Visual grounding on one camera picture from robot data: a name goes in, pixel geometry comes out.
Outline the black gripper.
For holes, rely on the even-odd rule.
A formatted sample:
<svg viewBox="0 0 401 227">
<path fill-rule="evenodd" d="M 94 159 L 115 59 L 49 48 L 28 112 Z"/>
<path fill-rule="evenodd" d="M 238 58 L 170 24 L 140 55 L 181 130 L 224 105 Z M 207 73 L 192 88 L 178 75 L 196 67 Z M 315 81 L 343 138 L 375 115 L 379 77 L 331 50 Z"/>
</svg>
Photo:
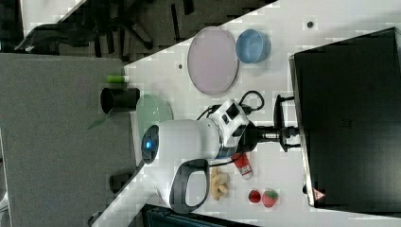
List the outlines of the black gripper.
<svg viewBox="0 0 401 227">
<path fill-rule="evenodd" d="M 274 126 L 255 126 L 250 123 L 242 134 L 242 152 L 253 151 L 261 143 L 279 143 L 284 152 L 290 148 L 298 148 L 299 144 L 289 144 L 287 140 L 299 134 L 296 127 L 278 128 Z"/>
</svg>

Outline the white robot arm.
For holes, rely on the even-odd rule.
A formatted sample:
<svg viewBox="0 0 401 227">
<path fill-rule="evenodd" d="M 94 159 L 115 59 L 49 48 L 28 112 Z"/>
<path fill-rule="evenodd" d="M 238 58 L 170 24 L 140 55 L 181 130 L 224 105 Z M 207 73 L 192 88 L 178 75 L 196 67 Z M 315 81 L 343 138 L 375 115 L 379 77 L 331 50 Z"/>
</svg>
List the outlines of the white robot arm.
<svg viewBox="0 0 401 227">
<path fill-rule="evenodd" d="M 167 120 L 145 130 L 141 141 L 145 171 L 173 211 L 187 214 L 199 208 L 186 202 L 187 184 L 193 173 L 201 172 L 209 185 L 211 161 L 249 152 L 259 143 L 291 147 L 286 140 L 299 129 L 284 124 L 281 108 L 275 110 L 269 127 L 254 125 L 249 113 L 248 107 L 228 99 L 206 118 Z"/>
</svg>

